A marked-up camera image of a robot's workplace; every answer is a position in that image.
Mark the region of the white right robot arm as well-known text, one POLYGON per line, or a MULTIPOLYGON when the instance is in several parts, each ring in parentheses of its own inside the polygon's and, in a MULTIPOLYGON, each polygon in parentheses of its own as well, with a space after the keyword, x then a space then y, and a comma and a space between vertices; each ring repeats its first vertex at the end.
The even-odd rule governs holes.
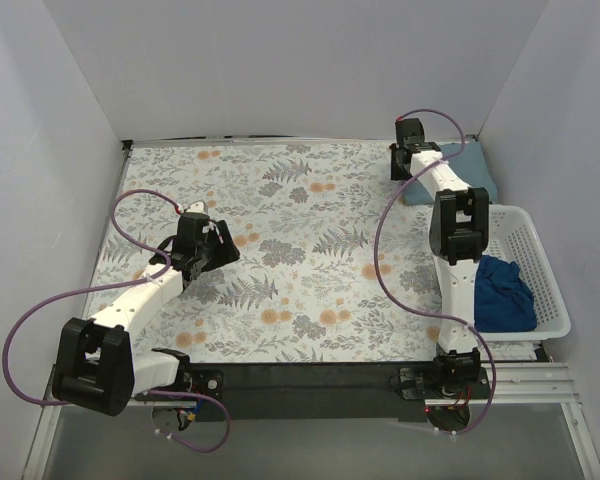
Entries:
POLYGON ((455 397, 479 380, 479 340, 475 325, 475 282, 489 240, 489 194, 472 187, 443 158, 440 147, 425 138, 421 121, 395 121, 391 178, 416 179, 433 200, 429 245, 439 283, 443 322, 432 365, 413 376, 423 388, 455 397))

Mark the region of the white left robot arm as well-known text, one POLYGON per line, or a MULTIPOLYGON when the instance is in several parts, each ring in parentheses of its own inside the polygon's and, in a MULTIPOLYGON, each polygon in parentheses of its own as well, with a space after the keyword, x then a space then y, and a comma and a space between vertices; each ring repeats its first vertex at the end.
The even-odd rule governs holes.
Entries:
POLYGON ((90 319, 72 318, 65 324, 52 380, 56 399, 116 416, 132 397, 152 389, 160 388, 173 400, 191 392, 186 354, 165 348, 139 354, 134 340, 191 282, 237 261, 240 252, 226 223, 212 219, 203 201, 180 215, 176 233, 158 249, 143 283, 90 319))

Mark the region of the light blue t shirt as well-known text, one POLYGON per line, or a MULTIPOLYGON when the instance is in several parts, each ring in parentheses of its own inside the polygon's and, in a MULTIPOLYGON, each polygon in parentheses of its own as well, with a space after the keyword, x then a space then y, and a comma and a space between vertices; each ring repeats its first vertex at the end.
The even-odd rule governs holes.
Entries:
MULTIPOLYGON (((465 144, 463 152, 449 160, 450 168, 473 187, 484 187, 492 203, 498 203, 498 190, 489 173, 481 144, 477 141, 465 144)), ((416 181, 402 195, 405 205, 431 205, 434 200, 425 187, 416 181)))

